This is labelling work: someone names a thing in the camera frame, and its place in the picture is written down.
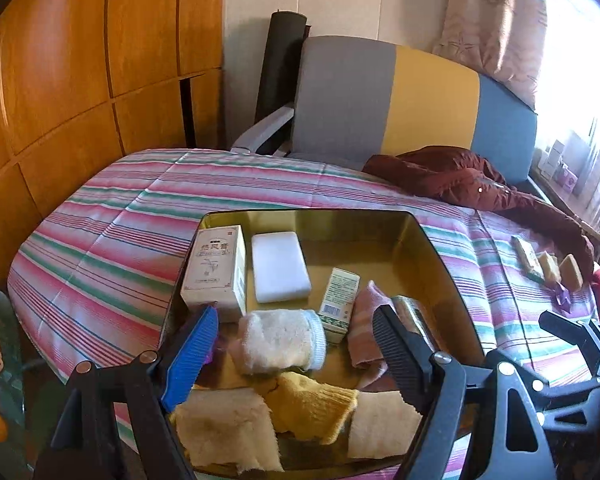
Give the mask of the small green medicine box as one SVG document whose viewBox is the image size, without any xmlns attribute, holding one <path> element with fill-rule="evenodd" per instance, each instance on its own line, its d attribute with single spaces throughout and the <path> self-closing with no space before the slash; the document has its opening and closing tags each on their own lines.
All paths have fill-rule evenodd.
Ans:
<svg viewBox="0 0 600 480">
<path fill-rule="evenodd" d="M 326 340 L 330 344 L 340 344 L 347 336 L 359 284 L 358 274 L 339 268 L 332 269 L 321 307 L 317 312 Z"/>
</svg>

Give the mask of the white rectangular sponge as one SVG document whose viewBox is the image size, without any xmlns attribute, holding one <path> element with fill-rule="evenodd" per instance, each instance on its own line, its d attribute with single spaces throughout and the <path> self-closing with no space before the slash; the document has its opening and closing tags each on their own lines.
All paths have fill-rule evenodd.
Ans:
<svg viewBox="0 0 600 480">
<path fill-rule="evenodd" d="M 254 293 L 259 304 L 303 299 L 312 285 L 295 232 L 257 234 L 251 239 Z"/>
</svg>

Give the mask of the yellow sponge block far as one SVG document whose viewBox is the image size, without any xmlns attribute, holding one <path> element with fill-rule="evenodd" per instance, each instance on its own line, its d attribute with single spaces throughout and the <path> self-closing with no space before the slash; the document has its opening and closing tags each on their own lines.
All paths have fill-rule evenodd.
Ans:
<svg viewBox="0 0 600 480">
<path fill-rule="evenodd" d="M 583 287 L 584 279 L 573 254 L 566 255 L 562 259 L 562 262 L 559 263 L 559 272 L 562 284 L 570 292 L 577 292 Z"/>
</svg>

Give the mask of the white towel roll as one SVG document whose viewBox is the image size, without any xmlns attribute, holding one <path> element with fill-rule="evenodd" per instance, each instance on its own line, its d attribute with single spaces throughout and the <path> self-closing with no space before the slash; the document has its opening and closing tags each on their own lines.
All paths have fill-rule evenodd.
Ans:
<svg viewBox="0 0 600 480">
<path fill-rule="evenodd" d="M 239 320 L 228 353 L 245 375 L 292 368 L 320 370 L 326 359 L 327 341 L 322 322 L 313 310 L 259 310 Z"/>
</svg>

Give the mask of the striped bed sheet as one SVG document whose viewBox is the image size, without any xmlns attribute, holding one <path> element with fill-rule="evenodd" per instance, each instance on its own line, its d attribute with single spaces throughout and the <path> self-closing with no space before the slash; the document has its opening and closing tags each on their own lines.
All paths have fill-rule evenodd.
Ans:
<svg viewBox="0 0 600 480">
<path fill-rule="evenodd" d="M 211 150 L 125 156 L 59 205 L 20 246 L 8 294 L 35 349 L 67 379 L 81 361 L 129 362 L 155 347 L 189 244 L 212 211 L 410 212 L 448 268 L 484 350 L 502 349 L 553 385 L 588 379 L 580 351 L 539 326 L 550 293 L 521 271 L 514 237 L 554 244 L 492 212 L 414 197 L 319 162 Z"/>
</svg>

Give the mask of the grey yellow blue chair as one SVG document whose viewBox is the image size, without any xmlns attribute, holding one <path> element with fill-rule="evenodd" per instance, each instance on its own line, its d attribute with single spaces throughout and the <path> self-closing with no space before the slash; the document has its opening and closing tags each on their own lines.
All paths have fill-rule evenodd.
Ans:
<svg viewBox="0 0 600 480">
<path fill-rule="evenodd" d="M 255 153 L 363 168 L 376 155 L 468 148 L 534 195 L 538 118 L 502 84 L 440 56 L 379 40 L 317 36 L 302 47 L 296 94 L 233 144 Z"/>
</svg>

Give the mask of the yellow sponge block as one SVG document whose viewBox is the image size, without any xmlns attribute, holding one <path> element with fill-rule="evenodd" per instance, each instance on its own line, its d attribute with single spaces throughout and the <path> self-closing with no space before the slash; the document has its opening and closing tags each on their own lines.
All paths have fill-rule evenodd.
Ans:
<svg viewBox="0 0 600 480">
<path fill-rule="evenodd" d="M 559 264 L 556 257 L 549 252 L 540 252 L 538 261 L 543 272 L 543 278 L 547 286 L 555 286 L 562 281 Z"/>
<path fill-rule="evenodd" d="M 570 292 L 577 292 L 583 287 L 584 279 L 573 254 L 566 255 L 562 259 L 562 262 L 559 263 L 559 272 L 562 284 Z"/>
</svg>

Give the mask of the white ointment box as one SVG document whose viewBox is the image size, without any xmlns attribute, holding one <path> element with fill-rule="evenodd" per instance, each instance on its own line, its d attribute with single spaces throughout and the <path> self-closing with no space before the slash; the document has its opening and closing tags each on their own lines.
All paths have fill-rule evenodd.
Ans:
<svg viewBox="0 0 600 480">
<path fill-rule="evenodd" d="M 211 304 L 221 323 L 246 314 L 246 245 L 241 226 L 199 230 L 189 254 L 181 297 L 189 310 Z"/>
</svg>

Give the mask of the snack packet under sponge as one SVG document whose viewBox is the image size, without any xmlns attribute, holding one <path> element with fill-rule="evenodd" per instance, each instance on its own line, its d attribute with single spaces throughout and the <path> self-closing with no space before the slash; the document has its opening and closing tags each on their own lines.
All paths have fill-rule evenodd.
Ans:
<svg viewBox="0 0 600 480">
<path fill-rule="evenodd" d="M 514 235 L 510 241 L 515 249 L 524 275 L 535 283 L 543 284 L 544 273 L 532 245 L 516 235 Z"/>
</svg>

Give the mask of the cracker packet clear wrapper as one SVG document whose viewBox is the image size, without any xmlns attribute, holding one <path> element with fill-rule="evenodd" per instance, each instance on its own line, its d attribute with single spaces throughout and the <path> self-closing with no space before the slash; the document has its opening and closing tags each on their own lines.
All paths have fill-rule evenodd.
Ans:
<svg viewBox="0 0 600 480">
<path fill-rule="evenodd" d="M 424 307 L 419 301 L 396 295 L 391 297 L 391 302 L 398 318 L 409 332 L 422 336 L 432 352 L 441 350 L 436 326 L 428 323 Z"/>
</svg>

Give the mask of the pink striped rolled sock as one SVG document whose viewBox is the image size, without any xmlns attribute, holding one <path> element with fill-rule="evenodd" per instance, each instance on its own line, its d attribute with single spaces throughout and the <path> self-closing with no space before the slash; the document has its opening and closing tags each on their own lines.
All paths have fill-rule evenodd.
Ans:
<svg viewBox="0 0 600 480">
<path fill-rule="evenodd" d="M 384 304 L 388 306 L 391 301 L 373 281 L 362 287 L 354 300 L 347 342 L 351 364 L 361 373 L 358 390 L 396 390 L 373 333 L 374 312 Z"/>
</svg>

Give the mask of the yellow knit sock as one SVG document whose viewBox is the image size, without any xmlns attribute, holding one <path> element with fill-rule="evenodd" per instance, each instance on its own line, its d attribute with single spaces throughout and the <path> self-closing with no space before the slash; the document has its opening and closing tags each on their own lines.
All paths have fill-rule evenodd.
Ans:
<svg viewBox="0 0 600 480">
<path fill-rule="evenodd" d="M 321 384 L 295 372 L 254 388 L 270 410 L 274 430 L 301 442 L 335 443 L 358 406 L 358 390 Z"/>
</svg>

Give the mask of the beige sock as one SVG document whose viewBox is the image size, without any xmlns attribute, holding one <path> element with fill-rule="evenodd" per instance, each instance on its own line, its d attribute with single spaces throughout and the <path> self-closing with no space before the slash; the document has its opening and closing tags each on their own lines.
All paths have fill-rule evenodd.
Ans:
<svg viewBox="0 0 600 480">
<path fill-rule="evenodd" d="M 327 446 L 346 432 L 351 460 L 400 456 L 410 448 L 421 421 L 395 391 L 334 388 L 308 396 L 260 396 L 249 388 L 195 390 L 171 415 L 194 467 L 233 465 L 240 474 L 284 470 L 279 434 Z"/>
</svg>

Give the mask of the yellow sponge block near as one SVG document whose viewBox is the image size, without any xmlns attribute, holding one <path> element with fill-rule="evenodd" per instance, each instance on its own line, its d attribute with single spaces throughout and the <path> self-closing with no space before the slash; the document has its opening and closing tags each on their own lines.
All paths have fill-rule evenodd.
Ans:
<svg viewBox="0 0 600 480">
<path fill-rule="evenodd" d="M 556 257 L 549 252 L 540 252 L 538 261 L 543 272 L 543 278 L 547 286 L 555 286 L 562 281 L 559 264 Z"/>
</svg>

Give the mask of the dark red jacket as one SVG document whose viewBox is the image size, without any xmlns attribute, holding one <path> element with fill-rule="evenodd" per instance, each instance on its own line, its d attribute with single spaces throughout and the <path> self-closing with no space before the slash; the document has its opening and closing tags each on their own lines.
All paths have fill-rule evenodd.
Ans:
<svg viewBox="0 0 600 480">
<path fill-rule="evenodd" d="M 594 273 L 594 250 L 580 224 L 539 197 L 507 184 L 484 157 L 456 146 L 433 145 L 400 155 L 376 154 L 363 171 L 403 192 L 490 211 L 554 242 L 572 255 L 585 281 Z"/>
</svg>

